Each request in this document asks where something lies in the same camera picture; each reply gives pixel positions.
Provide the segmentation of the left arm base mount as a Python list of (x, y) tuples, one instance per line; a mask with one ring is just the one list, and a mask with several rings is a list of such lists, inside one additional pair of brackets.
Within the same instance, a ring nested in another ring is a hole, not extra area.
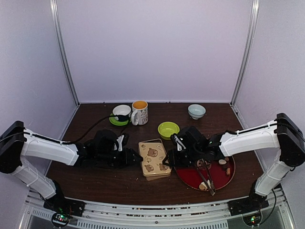
[(55, 184), (55, 195), (49, 199), (44, 199), (44, 208), (64, 215), (81, 217), (85, 203), (83, 201), (66, 198), (59, 183), (55, 180), (53, 182)]

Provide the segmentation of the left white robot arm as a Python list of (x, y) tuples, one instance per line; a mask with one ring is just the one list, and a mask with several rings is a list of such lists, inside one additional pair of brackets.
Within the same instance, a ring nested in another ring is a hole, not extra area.
[(25, 128), (22, 121), (16, 121), (0, 136), (0, 171), (16, 176), (58, 212), (64, 212), (69, 204), (60, 185), (39, 172), (27, 158), (43, 158), (72, 167), (105, 164), (124, 168), (143, 160), (135, 150), (126, 147), (128, 140), (127, 133), (117, 136), (113, 131), (103, 129), (84, 143), (61, 141), (37, 134)]

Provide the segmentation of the metal tongs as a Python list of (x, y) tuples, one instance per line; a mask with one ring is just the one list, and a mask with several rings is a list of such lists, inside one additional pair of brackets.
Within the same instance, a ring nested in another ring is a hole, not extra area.
[[(194, 164), (194, 168), (197, 172), (197, 174), (200, 176), (200, 178), (202, 179), (202, 182), (204, 182), (207, 187), (208, 187), (208, 191), (211, 196), (214, 196), (216, 194), (216, 188), (214, 186), (214, 183), (213, 183), (213, 179), (212, 179), (212, 176), (211, 176), (211, 173), (209, 171), (209, 166), (211, 164), (204, 161), (204, 160), (198, 160), (195, 164)], [(210, 180), (212, 186), (210, 187), (207, 183), (207, 180)]]

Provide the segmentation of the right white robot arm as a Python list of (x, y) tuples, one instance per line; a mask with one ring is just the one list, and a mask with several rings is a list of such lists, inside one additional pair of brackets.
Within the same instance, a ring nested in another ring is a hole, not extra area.
[(256, 127), (224, 131), (206, 138), (196, 127), (187, 126), (171, 135), (175, 148), (168, 151), (163, 164), (169, 167), (195, 167), (197, 161), (212, 162), (254, 151), (276, 152), (274, 162), (252, 184), (244, 200), (247, 210), (255, 210), (288, 172), (305, 162), (305, 137), (301, 129), (286, 115)]

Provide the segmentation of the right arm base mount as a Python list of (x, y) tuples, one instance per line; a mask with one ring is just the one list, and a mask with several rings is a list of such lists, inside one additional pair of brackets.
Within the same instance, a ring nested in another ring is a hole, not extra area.
[(227, 203), (231, 216), (257, 211), (269, 206), (266, 200), (267, 196), (255, 193), (256, 183), (257, 180), (252, 184), (248, 197), (231, 200)]

